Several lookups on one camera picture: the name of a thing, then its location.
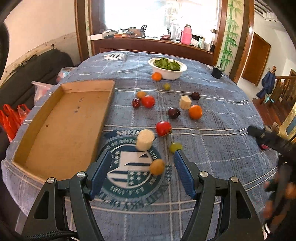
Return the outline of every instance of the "white plastic bag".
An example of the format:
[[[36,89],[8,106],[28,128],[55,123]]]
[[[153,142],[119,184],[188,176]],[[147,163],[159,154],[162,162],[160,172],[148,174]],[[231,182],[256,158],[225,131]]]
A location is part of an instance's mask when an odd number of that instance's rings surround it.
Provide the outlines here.
[[[46,83],[41,83],[41,82],[36,82],[32,81],[31,82],[33,85],[35,85],[35,96],[34,96],[34,104],[43,96],[45,93],[53,87],[51,84],[46,84]]]
[[[76,67],[62,68],[57,75],[57,83],[60,82],[62,80],[62,78],[66,77],[68,74],[70,74],[75,69],[77,69],[77,68]]]

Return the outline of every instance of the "black speaker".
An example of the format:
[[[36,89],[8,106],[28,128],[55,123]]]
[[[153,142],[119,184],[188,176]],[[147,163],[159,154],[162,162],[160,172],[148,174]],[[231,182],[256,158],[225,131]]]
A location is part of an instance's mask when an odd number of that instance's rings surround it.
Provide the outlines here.
[[[222,76],[222,70],[220,68],[214,67],[212,71],[212,76],[216,79],[220,79]]]

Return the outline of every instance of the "staircase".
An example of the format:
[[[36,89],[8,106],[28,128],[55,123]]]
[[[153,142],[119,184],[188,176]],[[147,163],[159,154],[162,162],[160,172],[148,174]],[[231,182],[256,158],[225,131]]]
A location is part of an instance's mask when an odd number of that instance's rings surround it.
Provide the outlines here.
[[[264,99],[253,99],[253,104],[263,123],[272,126],[276,122],[281,126],[296,102],[296,76],[276,76],[276,86],[270,99],[266,104],[263,101]]]

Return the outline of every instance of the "hanging coat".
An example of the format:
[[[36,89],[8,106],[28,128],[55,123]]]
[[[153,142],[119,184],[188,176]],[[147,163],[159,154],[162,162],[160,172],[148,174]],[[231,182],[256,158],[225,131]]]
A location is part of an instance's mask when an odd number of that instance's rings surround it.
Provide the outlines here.
[[[263,89],[257,93],[257,97],[262,99],[265,94],[271,94],[272,90],[274,89],[274,83],[276,81],[275,74],[271,73],[270,71],[262,79],[262,86]]]

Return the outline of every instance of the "blue plaid tablecloth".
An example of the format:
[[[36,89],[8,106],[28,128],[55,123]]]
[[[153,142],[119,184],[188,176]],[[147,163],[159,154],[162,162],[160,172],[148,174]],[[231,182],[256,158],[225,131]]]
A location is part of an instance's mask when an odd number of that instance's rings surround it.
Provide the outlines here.
[[[153,143],[166,164],[172,167],[168,187],[158,200],[130,210],[111,205],[110,200],[103,197],[91,202],[105,240],[180,240],[195,202],[185,194],[173,166],[173,155],[168,150],[172,142],[182,143],[187,158],[195,162],[200,170],[227,180],[231,176],[238,177],[259,214],[268,198],[263,183],[276,172],[277,153],[273,150],[261,151],[256,141],[247,135],[249,125],[263,127],[263,122],[246,94],[228,77],[220,80],[212,77],[211,68],[197,61],[166,55],[122,53],[124,57],[119,60],[105,59],[104,56],[109,53],[91,57],[58,84],[91,79],[115,80],[115,93],[104,134],[113,130],[154,130],[160,120],[170,121],[173,127],[171,135],[157,138]],[[177,80],[152,81],[152,69],[147,61],[160,56],[176,59],[187,65],[188,70]],[[170,83],[171,90],[165,91],[162,87],[164,83]],[[58,85],[36,103],[1,162],[4,183],[26,215],[42,184],[19,170],[12,161],[31,120]],[[140,90],[155,97],[152,109],[134,109],[131,106],[132,99]],[[193,91],[200,93],[200,100],[193,101],[193,104],[202,107],[202,118],[194,121],[188,117],[187,111],[181,110],[176,120],[169,120],[168,109],[178,107],[180,97],[190,96]],[[102,135],[100,147],[106,142]],[[68,199],[66,210],[69,226],[75,230]],[[215,233],[218,211],[219,199],[215,203],[209,238]]]

